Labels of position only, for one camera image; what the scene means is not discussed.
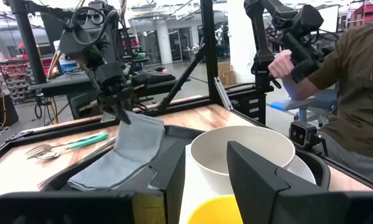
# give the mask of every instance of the wooden tabletop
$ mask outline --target wooden tabletop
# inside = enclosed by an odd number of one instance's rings
[[[225,110],[219,105],[209,105],[196,108],[193,110],[181,111],[178,113],[160,116],[165,125],[176,125],[192,129],[200,129],[208,131],[214,128],[224,126],[249,125],[252,123],[244,120],[236,114]],[[86,120],[98,119],[98,117],[86,118],[69,123],[81,123]],[[56,126],[65,126],[69,123],[57,124]],[[106,141],[83,147],[76,151],[72,151],[60,156],[51,161],[43,161],[37,159],[26,160],[24,153],[39,144],[50,144],[51,146],[67,142],[70,140],[89,136],[91,134],[106,131],[109,138],[116,136],[118,127],[112,126],[109,128],[88,131],[80,134],[73,134],[57,139],[42,141],[25,146],[15,147],[0,158],[0,195],[8,192],[18,191],[37,191],[40,189],[40,184],[46,179],[60,172],[68,166],[76,163],[96,148],[104,144]],[[62,147],[54,148],[54,151],[61,151]],[[348,177],[330,167],[331,183],[330,190],[371,190],[367,186]]]

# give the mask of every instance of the teal handle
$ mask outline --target teal handle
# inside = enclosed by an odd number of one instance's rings
[[[96,142],[100,142],[102,140],[105,140],[107,137],[109,136],[108,133],[101,133],[99,135],[97,135],[96,137],[93,137],[93,138],[90,138],[90,139],[87,139],[85,141],[82,141],[82,142],[77,142],[75,144],[71,144],[69,146],[69,149],[74,149],[76,147],[83,147],[83,146],[89,146],[93,143],[96,143]]]

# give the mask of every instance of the cardboard box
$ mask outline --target cardboard box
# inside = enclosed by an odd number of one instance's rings
[[[219,74],[219,79],[223,85],[233,85],[235,84],[235,74],[233,71],[227,71]]]
[[[230,62],[218,63],[218,76],[223,85],[235,84],[235,74],[232,71]]]
[[[230,62],[218,62],[218,76],[230,70]]]

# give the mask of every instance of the olive t-shirt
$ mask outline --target olive t-shirt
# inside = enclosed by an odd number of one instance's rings
[[[373,157],[373,23],[345,31],[308,80],[323,90],[339,82],[338,110],[321,131],[343,148]]]

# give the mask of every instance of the yellow bowl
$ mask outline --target yellow bowl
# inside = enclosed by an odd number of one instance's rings
[[[234,195],[210,199],[195,209],[188,224],[243,224]]]

